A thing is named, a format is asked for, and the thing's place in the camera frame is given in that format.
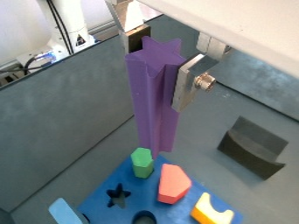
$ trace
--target star-shaped hole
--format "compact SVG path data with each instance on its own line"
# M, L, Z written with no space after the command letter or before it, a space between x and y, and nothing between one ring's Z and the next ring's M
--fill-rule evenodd
M131 192L123 190L122 183L116 185L116 190L107 190L107 195L110 197L107 207L119 205L120 208L126 208L127 206L126 198L131 195Z

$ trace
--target yellow block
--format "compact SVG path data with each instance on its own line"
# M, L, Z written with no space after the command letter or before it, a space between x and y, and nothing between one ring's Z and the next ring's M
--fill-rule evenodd
M191 217L200 224L230 224L234 218L234 212L231 210L223 213L215 211L211 206L211 195L204 192L191 210Z

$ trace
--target purple star prism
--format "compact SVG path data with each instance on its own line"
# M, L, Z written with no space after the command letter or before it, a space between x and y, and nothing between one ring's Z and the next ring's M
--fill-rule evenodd
M139 147L172 151L179 113L172 109L175 82L180 64L182 41L159 43L143 37L143 50L126 56L134 100Z

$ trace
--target blue block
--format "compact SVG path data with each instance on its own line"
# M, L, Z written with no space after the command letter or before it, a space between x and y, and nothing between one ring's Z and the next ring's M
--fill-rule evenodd
M91 224L130 224L140 211L150 211L159 224L196 224L199 222L191 217L191 210L204 192L210 193L211 204L219 212L227 209L234 211L235 216L231 224L242 222L243 217L239 211L223 202L192 178L191 190L176 204L168 205L156 200L162 166L170 163L159 156L154 161L152 175L148 179L142 179L134 174L131 158L124 161L79 206L79 210L87 215ZM111 198L107 190L115 190L119 183L123 184L123 190L131 192L131 195L126 197L124 208L119 205L108 207Z
M88 224L86 217L73 209L63 198L49 206L52 218L59 224Z

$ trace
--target green hexagon block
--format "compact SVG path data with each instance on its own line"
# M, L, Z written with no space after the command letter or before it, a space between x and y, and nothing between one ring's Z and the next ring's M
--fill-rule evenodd
M134 163L135 176L140 179L147 179L155 169L151 150L136 148L135 152L131 154L131 159Z

